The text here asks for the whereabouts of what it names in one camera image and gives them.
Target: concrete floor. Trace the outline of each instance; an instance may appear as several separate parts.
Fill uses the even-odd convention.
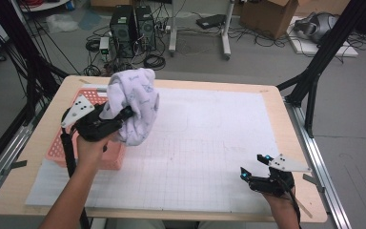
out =
[[[87,13],[86,10],[70,12],[76,21],[82,21]],[[85,38],[108,24],[109,17],[103,17],[91,29],[54,33],[51,36],[76,69],[81,71],[87,65]],[[47,36],[43,38],[53,64],[74,73]],[[311,61],[311,58],[295,54],[290,44],[283,48],[265,48],[255,44],[254,37],[250,35],[230,41],[232,57],[226,61],[219,37],[180,34],[178,52],[174,57],[165,52],[166,67],[157,72],[157,78],[277,85],[301,73]],[[334,59],[323,73],[315,104],[314,134],[352,227],[366,228],[366,51],[358,53],[358,58],[345,58],[343,64]],[[0,62],[0,135],[25,101],[12,64],[9,61]],[[35,228],[40,221],[39,217],[0,216],[0,228]],[[172,222],[172,226],[188,228],[192,225]],[[330,220],[303,227],[335,228]],[[248,228],[275,228],[275,225],[249,223]]]

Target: crumpled white towel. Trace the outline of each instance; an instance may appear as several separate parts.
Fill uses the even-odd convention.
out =
[[[107,89],[109,101],[100,118],[113,119],[128,105],[134,116],[119,130],[116,140],[127,146],[141,144],[149,135],[159,106],[159,92],[153,87],[155,73],[151,69],[127,70],[115,73]]]

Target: computer tower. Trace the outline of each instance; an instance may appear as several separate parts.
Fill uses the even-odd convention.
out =
[[[133,44],[137,40],[137,32],[131,5],[115,6],[110,29],[117,56],[122,58],[134,57]]]
[[[138,27],[138,37],[140,39],[142,51],[156,50],[156,39],[153,14],[149,6],[139,6],[135,8],[136,24]]]

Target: cloth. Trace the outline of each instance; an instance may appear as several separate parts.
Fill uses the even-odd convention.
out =
[[[155,73],[151,69],[127,70],[115,73],[107,89],[109,101],[102,119],[113,119],[125,107],[131,106],[134,116],[119,130],[116,140],[127,146],[141,144],[149,135],[159,106],[159,92],[153,87]]]

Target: plastic basket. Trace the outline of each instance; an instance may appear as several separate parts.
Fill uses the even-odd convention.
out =
[[[99,96],[96,89],[82,89],[77,93],[76,96],[78,96],[79,94],[84,95],[90,101],[91,104],[96,103],[102,104],[107,101],[107,97]],[[67,164],[65,161],[64,148],[62,146],[60,136],[61,136],[61,128],[59,128],[58,133],[55,136],[55,139],[53,140],[49,150],[46,153],[46,159],[55,161],[61,167],[66,167]],[[78,158],[77,147],[76,147],[77,136],[78,133],[76,132],[72,137],[75,158]],[[124,154],[126,151],[125,145],[121,142],[109,141],[107,147],[108,147],[107,151],[103,153],[100,169],[120,170],[123,163]]]

